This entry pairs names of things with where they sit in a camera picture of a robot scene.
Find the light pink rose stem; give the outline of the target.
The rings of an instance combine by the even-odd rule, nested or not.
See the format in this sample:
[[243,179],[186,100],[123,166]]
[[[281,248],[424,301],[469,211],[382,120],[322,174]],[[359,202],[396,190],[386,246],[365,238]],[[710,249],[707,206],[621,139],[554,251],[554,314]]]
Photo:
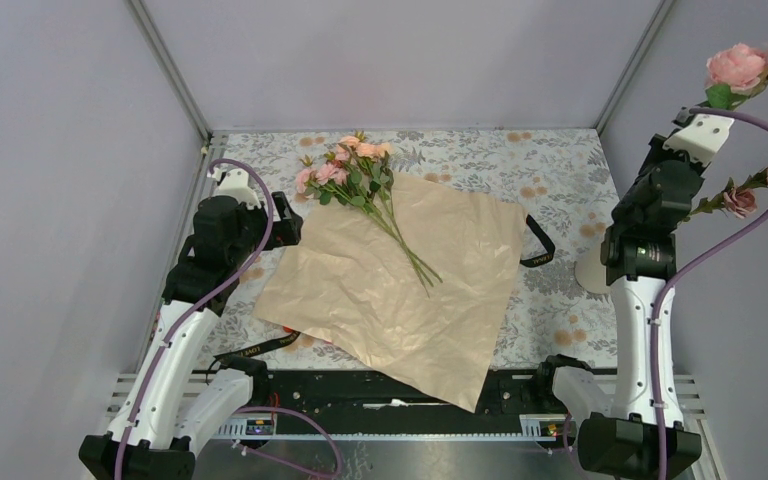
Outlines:
[[442,277],[408,245],[398,226],[393,193],[395,176],[388,153],[381,158],[351,153],[344,161],[335,153],[328,153],[319,167],[309,156],[301,162],[304,169],[297,180],[304,196],[321,205],[337,203],[362,212],[394,239],[424,289],[442,282]]

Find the dusty mauve rose stem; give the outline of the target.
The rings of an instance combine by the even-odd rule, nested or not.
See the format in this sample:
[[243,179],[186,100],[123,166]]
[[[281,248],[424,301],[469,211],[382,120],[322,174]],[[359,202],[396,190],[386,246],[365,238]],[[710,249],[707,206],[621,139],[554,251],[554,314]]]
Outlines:
[[710,198],[701,198],[682,222],[689,222],[695,215],[715,212],[730,213],[738,219],[745,220],[758,210],[755,191],[759,189],[768,189],[768,166],[750,175],[742,184],[737,184],[733,178],[730,178],[719,193]]

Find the peach paper flower bouquet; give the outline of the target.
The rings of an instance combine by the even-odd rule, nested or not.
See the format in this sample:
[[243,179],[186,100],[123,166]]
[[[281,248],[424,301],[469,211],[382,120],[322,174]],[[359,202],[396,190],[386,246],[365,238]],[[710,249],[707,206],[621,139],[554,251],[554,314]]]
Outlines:
[[518,278],[526,209],[404,173],[393,193],[405,240],[440,284],[424,289],[363,213],[311,204],[299,244],[284,251],[253,314],[474,411]]

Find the large pink rose stem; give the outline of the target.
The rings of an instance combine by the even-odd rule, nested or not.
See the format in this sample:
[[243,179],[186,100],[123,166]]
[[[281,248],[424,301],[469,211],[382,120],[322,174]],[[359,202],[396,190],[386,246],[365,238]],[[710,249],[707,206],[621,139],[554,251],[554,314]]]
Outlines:
[[738,43],[706,62],[703,107],[734,111],[768,88],[768,47]]

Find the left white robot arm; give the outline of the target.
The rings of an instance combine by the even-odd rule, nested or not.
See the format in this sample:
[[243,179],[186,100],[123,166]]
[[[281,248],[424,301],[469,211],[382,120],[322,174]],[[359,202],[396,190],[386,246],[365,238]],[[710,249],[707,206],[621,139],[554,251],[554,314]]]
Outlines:
[[145,362],[106,433],[88,435],[78,453],[96,479],[189,479],[216,429],[241,406],[269,401],[265,364],[219,372],[215,385],[181,406],[203,343],[218,323],[240,268],[261,250],[299,243],[303,220],[286,197],[249,204],[230,195],[202,200],[167,274],[157,328]]

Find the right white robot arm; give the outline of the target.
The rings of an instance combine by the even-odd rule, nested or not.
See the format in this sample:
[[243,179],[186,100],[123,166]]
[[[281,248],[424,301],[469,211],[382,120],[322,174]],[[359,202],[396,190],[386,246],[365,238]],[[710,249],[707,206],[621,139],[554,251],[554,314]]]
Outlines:
[[702,185],[701,168],[654,135],[629,191],[614,207],[599,249],[616,313],[613,394],[581,361],[554,355],[533,386],[543,410],[567,409],[576,421],[580,467],[625,479],[674,479],[701,456],[685,425],[673,373],[671,310],[677,274],[674,232]]

